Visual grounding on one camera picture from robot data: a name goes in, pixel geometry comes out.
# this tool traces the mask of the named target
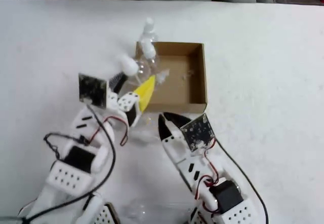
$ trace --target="white 3d-printed part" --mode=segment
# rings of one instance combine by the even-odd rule
[[[107,206],[103,206],[97,217],[95,218],[93,224],[118,224],[114,222],[112,218],[112,213]]]
[[[72,196],[80,196],[91,186],[93,178],[70,165],[57,161],[46,182]]]
[[[136,93],[129,92],[118,100],[119,109],[122,111],[129,111],[132,109],[134,103],[139,100],[140,97]]]
[[[215,215],[217,224],[257,224],[257,213],[250,199],[246,199],[222,215]]]

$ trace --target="red wire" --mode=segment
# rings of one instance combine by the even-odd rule
[[[215,140],[215,138],[214,138],[214,139],[213,139],[213,143],[212,143],[212,145],[211,145],[208,149],[206,149],[206,150],[204,151],[204,157],[206,158],[206,160],[208,161],[208,163],[210,164],[210,166],[212,167],[213,171],[214,171],[215,174],[216,174],[216,180],[214,181],[214,184],[217,184],[217,183],[218,183],[218,180],[219,180],[219,174],[218,174],[218,171],[217,171],[216,167],[214,166],[214,164],[213,164],[213,163],[208,159],[208,157],[207,157],[207,151],[210,150],[211,148],[213,148],[213,147],[215,146],[215,144],[216,144],[216,140]]]
[[[210,166],[212,167],[214,173],[216,174],[216,180],[214,180],[214,179],[213,179],[211,176],[209,176],[209,175],[203,175],[203,176],[201,176],[201,178],[200,178],[199,181],[198,181],[198,186],[197,186],[196,194],[195,194],[195,197],[194,197],[196,200],[199,198],[199,185],[200,185],[200,182],[201,182],[205,177],[208,177],[209,180],[210,180],[210,179],[212,180],[212,181],[210,181],[210,182],[207,182],[207,180],[205,181],[205,184],[206,184],[207,187],[211,187],[211,186],[213,186],[213,185],[215,185],[215,184],[218,183],[218,180],[219,180],[219,173],[218,173],[216,167],[214,166],[214,164],[213,164],[213,163],[208,159],[208,157],[207,157],[207,151],[210,150],[211,148],[213,148],[213,147],[215,146],[215,144],[216,144],[216,140],[215,140],[215,138],[214,138],[214,139],[213,139],[213,143],[212,143],[212,145],[211,145],[208,149],[206,149],[206,150],[204,151],[204,157],[206,158],[206,160],[208,161],[208,163],[209,163]],[[207,212],[209,212],[209,213],[215,213],[215,212],[218,211],[218,209],[216,209],[216,210],[214,210],[214,211],[209,210],[209,209],[206,207],[205,202],[202,203],[202,207],[204,208],[205,211],[207,211]]]
[[[128,126],[127,126],[127,123],[126,123],[123,119],[121,119],[121,118],[119,118],[119,117],[116,117],[116,116],[108,116],[108,117],[106,117],[106,119],[105,119],[102,123],[104,124],[105,122],[108,121],[108,119],[116,119],[116,120],[122,122],[122,123],[125,125],[125,127],[126,127],[126,131],[125,131],[125,134],[124,134],[123,138],[122,138],[121,141],[120,141],[120,145],[121,145],[121,146],[124,146],[124,145],[126,144],[127,140],[128,140],[128,136],[127,136],[127,134],[128,134]],[[98,133],[99,131],[100,131],[100,127],[98,127],[98,129],[96,130],[96,132],[91,136],[91,138],[90,138],[90,143],[91,143],[92,140],[96,137],[96,135],[97,135],[97,133]]]
[[[208,177],[209,179],[212,180],[213,182],[213,178],[207,174],[203,175],[200,177],[199,181],[198,181],[198,185],[197,185],[197,189],[196,189],[196,194],[194,195],[194,199],[197,200],[199,198],[199,185],[200,185],[200,182],[205,178],[205,177]]]

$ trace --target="electronic component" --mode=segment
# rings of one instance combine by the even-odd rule
[[[180,128],[190,150],[198,149],[200,144],[207,146],[215,137],[207,115],[203,114]]]
[[[209,188],[209,191],[217,200],[218,209],[221,214],[243,201],[236,184],[231,180],[226,180],[217,186],[212,186]]]
[[[107,81],[79,73],[80,101],[90,101],[94,106],[106,108],[108,89]]]

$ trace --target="perforated bracket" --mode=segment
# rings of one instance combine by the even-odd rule
[[[72,196],[80,196],[91,186],[93,178],[90,174],[80,171],[61,161],[55,162],[46,182]]]
[[[119,219],[111,204],[102,207],[93,224],[119,224]]]
[[[142,115],[139,108],[139,100],[139,95],[134,92],[129,92],[118,100],[119,110],[126,113],[130,127],[134,127]]]
[[[222,215],[215,215],[219,224],[256,224],[257,213],[250,199],[246,199]]]

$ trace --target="black wire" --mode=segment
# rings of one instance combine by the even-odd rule
[[[42,215],[45,215],[45,214],[47,214],[47,213],[49,213],[49,212],[51,212],[51,211],[53,211],[53,210],[57,210],[57,209],[60,209],[60,208],[66,207],[66,206],[71,205],[71,204],[73,204],[73,203],[75,203],[75,202],[77,202],[77,201],[79,201],[79,200],[81,200],[81,199],[84,199],[84,198],[90,196],[90,195],[92,194],[92,192],[95,192],[96,190],[98,190],[98,189],[99,189],[99,188],[100,188],[100,187],[101,187],[101,186],[102,186],[102,185],[107,181],[107,179],[110,177],[110,175],[111,175],[111,173],[112,173],[112,171],[113,171],[113,169],[114,169],[115,162],[116,162],[116,151],[115,151],[115,147],[113,146],[112,140],[111,140],[109,134],[107,133],[107,130],[106,130],[105,127],[103,126],[102,122],[98,119],[96,113],[93,111],[93,109],[92,109],[89,105],[87,105],[87,107],[88,107],[88,109],[92,112],[92,114],[94,115],[94,117],[95,117],[97,123],[99,124],[99,126],[100,126],[100,127],[103,129],[103,131],[105,132],[105,134],[106,134],[106,136],[107,136],[107,138],[108,138],[108,140],[109,140],[109,143],[110,143],[111,149],[112,149],[112,163],[111,163],[111,167],[110,167],[110,169],[109,169],[107,175],[106,175],[105,178],[104,178],[104,179],[103,179],[103,180],[102,180],[102,181],[101,181],[101,182],[100,182],[96,187],[94,187],[91,191],[85,193],[84,195],[81,195],[80,197],[78,197],[78,198],[76,198],[76,199],[74,199],[74,200],[71,200],[71,201],[65,202],[65,203],[63,203],[63,204],[60,204],[60,205],[57,205],[57,206],[54,206],[54,207],[48,208],[48,209],[46,209],[46,210],[43,210],[43,211],[41,211],[41,212],[39,212],[39,213],[37,213],[37,214],[35,214],[35,215],[29,217],[29,218],[26,218],[26,219],[23,221],[23,223],[25,223],[25,224],[30,223],[31,221],[35,220],[36,218],[38,218],[38,217],[40,217],[40,216],[42,216]]]
[[[61,134],[61,133],[58,133],[58,132],[51,132],[51,133],[48,133],[47,135],[45,135],[44,137],[44,141],[46,142],[46,144],[49,146],[49,148],[55,153],[55,157],[57,160],[60,160],[61,156],[60,156],[60,153],[58,151],[58,147],[56,145],[53,145],[49,142],[48,138],[50,136],[59,136],[59,137],[62,137],[62,138],[65,138],[65,139],[72,139],[74,140],[75,142],[77,143],[83,143],[83,140],[84,140],[84,137],[80,137],[79,139],[78,138],[74,138],[70,135],[66,135],[66,134]]]
[[[0,216],[0,221],[24,221],[25,218],[24,217],[17,217],[17,216]]]
[[[269,215],[268,215],[268,211],[267,211],[267,207],[265,206],[264,201],[262,200],[259,192],[256,190],[256,188],[254,187],[254,185],[252,184],[251,180],[249,179],[249,177],[246,175],[246,173],[243,171],[243,169],[241,169],[241,167],[239,166],[239,164],[233,159],[233,157],[231,157],[231,155],[224,149],[224,147],[222,146],[222,144],[218,141],[218,139],[215,137],[216,142],[218,143],[219,147],[225,152],[225,154],[231,159],[231,161],[238,167],[238,169],[241,171],[241,173],[244,175],[244,177],[247,179],[247,181],[249,182],[250,186],[252,187],[252,189],[254,190],[254,192],[256,193],[258,199],[260,200],[262,207],[264,209],[264,214],[265,214],[265,223],[269,224]]]

